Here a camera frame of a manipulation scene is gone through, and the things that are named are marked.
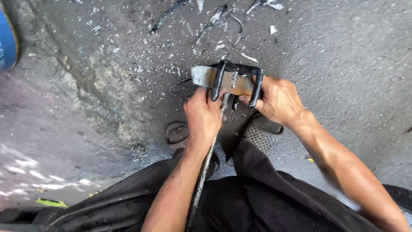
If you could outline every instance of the black tire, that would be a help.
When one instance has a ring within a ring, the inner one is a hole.
[[[412,214],[412,191],[393,185],[383,185],[401,209]]]

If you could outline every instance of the person's right hand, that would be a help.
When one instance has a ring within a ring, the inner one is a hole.
[[[289,126],[306,111],[294,84],[288,80],[263,76],[263,100],[255,106],[260,113],[273,122]],[[248,104],[250,96],[240,96],[239,100]]]

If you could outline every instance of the black pants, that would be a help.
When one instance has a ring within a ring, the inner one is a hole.
[[[216,194],[216,188],[213,186],[216,183],[225,184],[225,181],[236,178],[259,231],[276,231],[277,228],[283,231],[296,231],[299,227],[293,227],[294,223],[290,220],[298,220],[295,224],[300,225],[304,219],[300,218],[301,215],[288,216],[285,210],[291,213],[309,213],[342,231],[379,231],[366,219],[327,193],[287,173],[276,171],[269,159],[251,143],[238,147],[233,157],[237,177],[206,181],[194,228],[199,227],[204,220],[202,218],[207,217],[202,215],[205,214],[202,208],[216,206],[210,203],[212,198],[207,197]],[[43,225],[43,230],[140,231],[152,201],[177,163],[178,159],[156,162],[99,194],[57,213]],[[284,206],[283,210],[274,210],[279,209],[280,203]],[[289,222],[282,223],[282,218]],[[213,225],[217,227],[211,230],[220,230],[220,224],[215,222]],[[236,225],[229,228],[245,229]],[[222,230],[228,230],[228,225],[223,226],[226,227]]]

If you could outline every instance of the person's left hand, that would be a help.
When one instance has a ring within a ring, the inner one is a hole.
[[[212,145],[222,127],[220,105],[223,93],[224,91],[221,90],[219,99],[213,102],[207,91],[198,87],[190,100],[185,103],[184,109],[189,125],[189,138],[186,146],[207,150]]]

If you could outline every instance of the metal rod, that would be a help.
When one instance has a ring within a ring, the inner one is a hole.
[[[220,114],[221,118],[223,117],[223,113],[225,109],[227,108],[227,102],[229,101],[229,96],[230,94],[227,92],[223,94],[223,101],[222,101],[222,106],[221,106],[222,110]],[[207,153],[206,158],[205,158],[205,164],[203,166],[202,176],[200,177],[199,185],[197,186],[197,190],[196,190],[196,195],[194,196],[192,211],[190,212],[189,223],[187,224],[186,231],[189,231],[190,227],[192,226],[193,217],[194,217],[194,214],[196,213],[197,205],[199,204],[200,194],[202,193],[203,185],[206,180],[206,174],[207,174],[207,170],[209,169],[210,159],[212,158],[213,149],[216,144],[216,139],[217,137],[215,137],[215,139],[213,140],[212,146],[210,146],[209,152]]]

